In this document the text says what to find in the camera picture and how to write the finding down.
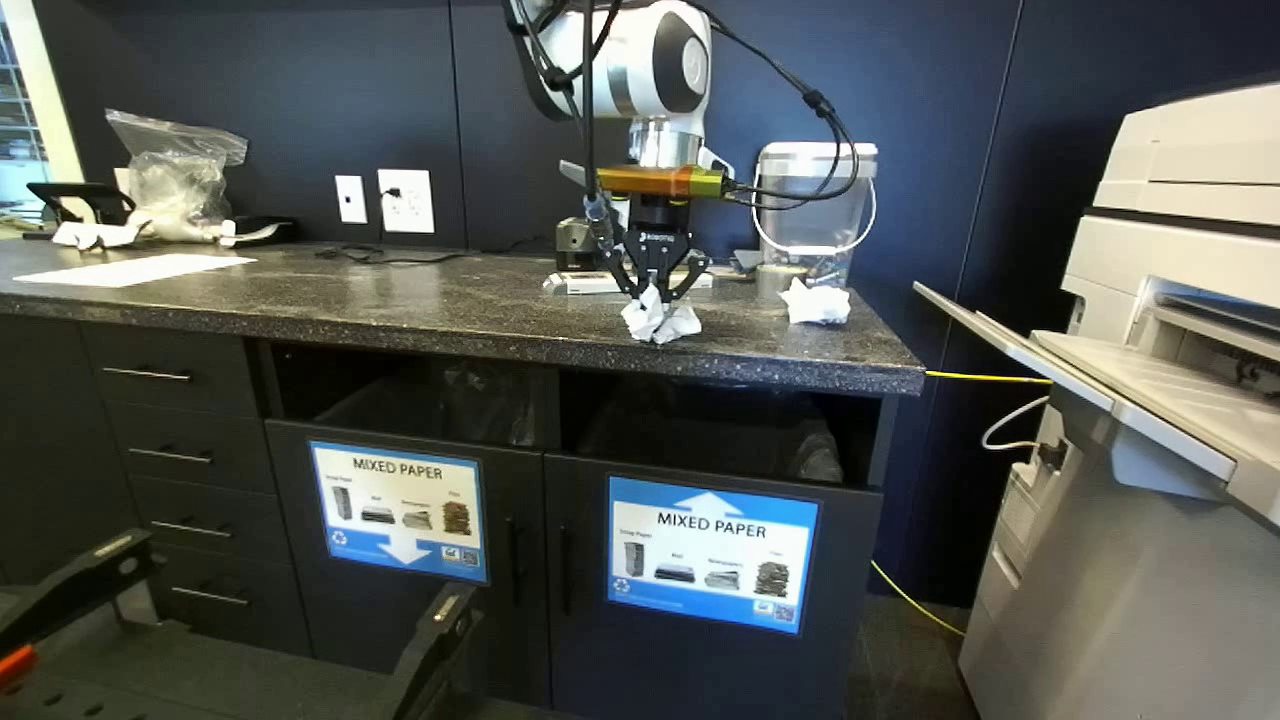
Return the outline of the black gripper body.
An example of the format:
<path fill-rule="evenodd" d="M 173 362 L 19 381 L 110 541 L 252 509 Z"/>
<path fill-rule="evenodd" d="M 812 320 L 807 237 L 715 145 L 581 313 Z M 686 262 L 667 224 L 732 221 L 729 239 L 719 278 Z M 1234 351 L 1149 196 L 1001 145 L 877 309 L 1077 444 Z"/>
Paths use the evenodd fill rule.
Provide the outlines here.
<path fill-rule="evenodd" d="M 673 278 L 694 262 L 694 230 L 686 202 L 632 196 L 626 221 L 626 273 Z"/>

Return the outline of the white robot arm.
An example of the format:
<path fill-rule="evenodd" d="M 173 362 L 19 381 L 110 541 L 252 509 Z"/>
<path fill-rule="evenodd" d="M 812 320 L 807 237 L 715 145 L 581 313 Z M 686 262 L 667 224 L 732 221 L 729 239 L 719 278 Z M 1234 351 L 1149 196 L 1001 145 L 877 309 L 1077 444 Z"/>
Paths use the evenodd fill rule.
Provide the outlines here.
<path fill-rule="evenodd" d="M 503 0 L 503 25 L 548 118 L 627 123 L 621 164 L 586 156 L 586 221 L 617 287 L 681 301 L 710 257 L 694 248 L 696 202 L 724 202 L 710 156 L 711 20 L 694 0 Z"/>

